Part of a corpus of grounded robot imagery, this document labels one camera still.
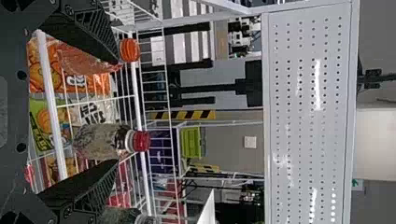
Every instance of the white wire rack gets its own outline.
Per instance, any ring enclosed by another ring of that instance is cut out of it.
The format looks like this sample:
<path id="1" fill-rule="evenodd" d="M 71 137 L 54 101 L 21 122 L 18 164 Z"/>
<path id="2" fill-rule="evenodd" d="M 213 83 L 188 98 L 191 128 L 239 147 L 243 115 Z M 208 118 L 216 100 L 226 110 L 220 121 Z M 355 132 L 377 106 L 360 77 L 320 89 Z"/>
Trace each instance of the white wire rack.
<path id="1" fill-rule="evenodd" d="M 130 1 L 107 1 L 103 6 L 108 14 L 124 24 L 157 20 Z M 113 27 L 113 33 L 116 40 L 132 37 L 131 32 L 124 32 L 116 27 Z M 141 128 L 140 119 L 134 121 L 134 117 L 140 118 L 136 63 L 125 63 L 116 73 L 90 76 L 70 76 L 62 69 L 61 74 L 57 75 L 61 79 L 57 81 L 61 81 L 62 85 L 55 88 L 50 85 L 54 76 L 50 75 L 50 69 L 52 72 L 54 70 L 50 67 L 54 62 L 50 62 L 48 57 L 46 36 L 40 31 L 37 31 L 37 36 L 44 36 L 37 45 L 40 47 L 40 63 L 46 88 L 45 92 L 32 93 L 31 97 L 46 102 L 48 106 L 52 148 L 40 151 L 37 147 L 39 143 L 34 138 L 34 132 L 39 131 L 34 127 L 30 135 L 26 174 L 35 193 L 50 187 L 59 179 L 90 169 L 99 162 L 81 160 L 72 151 L 70 144 L 77 126 L 119 123 Z M 66 116 L 58 118 L 61 113 Z M 119 176 L 108 199 L 108 205 L 136 207 L 151 215 L 149 181 L 144 162 L 144 154 L 136 153 L 120 161 Z"/>
<path id="2" fill-rule="evenodd" d="M 127 34 L 115 31 L 115 35 L 121 37 Z M 47 102 L 54 102 L 56 111 L 64 110 L 67 113 L 67 120 L 64 120 L 62 125 L 69 130 L 71 140 L 75 131 L 73 127 L 87 123 L 121 123 L 134 127 L 133 121 L 129 118 L 132 117 L 135 95 L 129 87 L 130 77 L 124 75 L 130 69 L 131 67 L 125 64 L 118 73 L 92 75 L 92 79 L 87 79 L 85 76 L 67 76 L 63 71 L 64 92 L 57 92 L 56 99 L 47 98 Z M 70 86 L 71 80 L 74 80 L 74 88 L 67 89 L 66 85 Z M 93 84 L 93 89 L 88 88 L 90 83 Z M 42 93 L 33 95 L 45 99 Z M 98 163 L 98 161 L 79 160 L 69 145 L 60 145 L 60 147 L 60 150 L 64 151 L 64 168 L 68 176 L 87 170 Z M 32 139 L 28 165 L 33 167 L 34 192 L 38 193 L 58 180 L 56 174 L 60 173 L 63 168 L 59 167 L 55 155 L 56 149 L 43 152 L 37 150 L 35 141 Z M 142 208 L 145 200 L 141 169 L 136 160 L 136 154 L 132 154 L 120 162 L 119 176 L 108 204 Z"/>
<path id="3" fill-rule="evenodd" d="M 180 182 L 177 180 L 171 120 L 156 127 L 146 123 L 147 113 L 171 112 L 163 28 L 136 32 L 136 36 L 141 48 L 138 69 L 144 128 L 151 136 L 148 175 L 154 215 L 160 217 L 162 223 L 182 223 L 180 214 L 184 211 L 178 199 Z"/>
<path id="4" fill-rule="evenodd" d="M 123 25 L 135 25 L 141 22 L 160 21 L 151 13 L 138 6 L 131 0 L 101 1 L 106 14 L 111 20 L 119 20 Z"/>

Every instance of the white pegboard panel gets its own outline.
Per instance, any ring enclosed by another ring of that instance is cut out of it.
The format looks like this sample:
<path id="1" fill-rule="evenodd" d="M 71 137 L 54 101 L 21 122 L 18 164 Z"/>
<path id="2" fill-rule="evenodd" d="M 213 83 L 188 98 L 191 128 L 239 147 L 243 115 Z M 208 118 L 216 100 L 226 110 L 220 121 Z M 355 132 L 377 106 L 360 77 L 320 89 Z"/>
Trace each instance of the white pegboard panel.
<path id="1" fill-rule="evenodd" d="M 271 223 L 343 223 L 350 24 L 350 3 L 263 15 Z"/>

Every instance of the wire shelf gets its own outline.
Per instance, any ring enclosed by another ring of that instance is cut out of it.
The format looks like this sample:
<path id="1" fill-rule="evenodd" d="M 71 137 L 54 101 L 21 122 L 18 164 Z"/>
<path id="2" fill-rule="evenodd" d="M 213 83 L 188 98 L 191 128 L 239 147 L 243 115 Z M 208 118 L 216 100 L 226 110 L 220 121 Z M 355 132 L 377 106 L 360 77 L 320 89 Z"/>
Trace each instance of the wire shelf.
<path id="1" fill-rule="evenodd" d="M 128 36 L 116 28 L 113 32 L 117 39 Z M 56 99 L 46 99 L 44 93 L 31 93 L 31 97 L 54 101 L 58 115 L 60 110 L 65 111 L 66 120 L 63 120 L 61 129 L 70 132 L 70 141 L 73 140 L 77 127 L 84 124 L 119 123 L 134 127 L 136 96 L 132 91 L 132 80 L 128 76 L 132 74 L 131 69 L 126 63 L 118 72 L 91 75 L 91 79 L 89 76 L 66 76 L 62 70 L 64 91 L 57 91 Z M 63 151 L 69 176 L 90 169 L 99 162 L 79 159 L 70 143 L 64 144 Z M 57 167 L 55 149 L 40 151 L 32 134 L 27 165 L 27 175 L 33 192 L 39 193 L 58 181 L 60 168 Z M 119 172 L 107 205 L 143 209 L 145 200 L 141 167 L 137 154 L 134 153 L 120 161 Z"/>
<path id="2" fill-rule="evenodd" d="M 156 34 L 151 38 L 139 38 L 147 34 Z M 177 180 L 172 123 L 152 127 L 147 116 L 152 111 L 170 113 L 169 89 L 163 28 L 145 32 L 136 32 L 141 48 L 138 69 L 140 92 L 144 116 L 144 128 L 150 132 L 151 147 L 148 152 L 148 170 L 154 215 L 162 223 L 183 223 L 180 215 L 183 206 L 179 202 L 180 183 Z"/>
<path id="3" fill-rule="evenodd" d="M 157 17 L 130 0 L 106 0 L 101 1 L 101 3 L 111 20 L 120 21 L 123 25 L 160 21 Z"/>

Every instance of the red package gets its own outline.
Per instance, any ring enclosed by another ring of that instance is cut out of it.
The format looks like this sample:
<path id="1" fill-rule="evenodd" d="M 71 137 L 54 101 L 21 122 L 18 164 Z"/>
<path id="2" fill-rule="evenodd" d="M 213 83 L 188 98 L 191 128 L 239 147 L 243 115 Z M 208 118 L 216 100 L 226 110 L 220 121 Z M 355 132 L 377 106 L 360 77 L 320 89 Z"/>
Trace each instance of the red package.
<path id="1" fill-rule="evenodd" d="M 58 57 L 58 47 L 62 42 L 52 37 L 47 38 L 49 52 L 49 63 L 52 74 L 52 84 L 55 92 L 81 92 L 97 93 L 99 95 L 110 94 L 110 75 L 109 73 L 91 74 L 83 76 L 82 74 L 69 73 L 64 71 L 60 65 Z M 44 78 L 40 65 L 40 55 L 38 52 L 37 39 L 32 38 L 27 44 L 28 65 L 30 72 L 30 92 L 44 92 Z"/>
<path id="2" fill-rule="evenodd" d="M 57 48 L 61 66 L 67 74 L 102 74 L 116 72 L 122 68 L 122 64 L 112 65 L 102 62 L 80 49 L 61 43 Z"/>
<path id="3" fill-rule="evenodd" d="M 35 173 L 34 173 L 34 170 L 33 170 L 33 167 L 32 167 L 31 164 L 28 164 L 25 167 L 25 169 L 24 169 L 24 177 L 25 177 L 25 180 L 27 182 L 29 182 L 29 184 L 31 186 L 33 186 L 33 183 L 35 182 Z"/>
<path id="4" fill-rule="evenodd" d="M 112 207 L 130 208 L 132 207 L 131 195 L 129 192 L 119 192 L 115 195 L 110 196 L 106 204 Z"/>

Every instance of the snack bag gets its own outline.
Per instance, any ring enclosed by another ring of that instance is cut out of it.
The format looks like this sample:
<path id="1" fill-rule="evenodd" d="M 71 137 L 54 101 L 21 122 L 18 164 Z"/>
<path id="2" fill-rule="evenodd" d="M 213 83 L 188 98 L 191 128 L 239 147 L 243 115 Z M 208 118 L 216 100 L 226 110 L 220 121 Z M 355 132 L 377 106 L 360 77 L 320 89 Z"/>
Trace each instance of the snack bag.
<path id="1" fill-rule="evenodd" d="M 80 99 L 80 106 L 74 105 L 69 107 L 71 122 L 73 126 L 82 126 L 84 124 L 100 124 L 100 123 L 114 123 L 120 120 L 120 113 L 115 109 L 116 105 L 111 101 L 97 102 L 102 98 L 90 97 Z M 71 103 L 77 103 L 76 100 L 71 100 Z"/>
<path id="2" fill-rule="evenodd" d="M 64 101 L 57 100 L 57 105 L 61 104 L 64 104 Z M 61 126 L 62 142 L 64 143 L 64 147 L 68 147 L 71 144 L 71 133 L 66 108 L 58 108 L 58 119 Z M 38 155 L 54 149 L 50 127 L 50 112 L 47 109 L 47 102 L 45 100 L 30 99 L 30 122 L 33 138 L 35 139 L 35 149 Z"/>
<path id="3" fill-rule="evenodd" d="M 76 160 L 74 157 L 66 157 L 66 168 L 67 175 L 73 176 L 78 173 Z M 54 156 L 48 156 L 40 159 L 41 170 L 43 175 L 44 186 L 49 188 L 50 186 L 59 182 L 59 170 L 58 163 Z"/>
<path id="4" fill-rule="evenodd" d="M 82 76 L 81 74 L 70 74 L 64 71 L 58 57 L 58 48 L 63 42 L 52 37 L 47 38 L 49 63 L 52 74 L 52 84 L 55 92 L 80 92 L 96 93 L 99 95 L 110 94 L 110 75 L 109 73 L 92 74 Z M 43 92 L 44 79 L 40 65 L 40 55 L 38 52 L 37 39 L 32 38 L 27 44 L 28 65 L 30 71 L 30 92 Z"/>

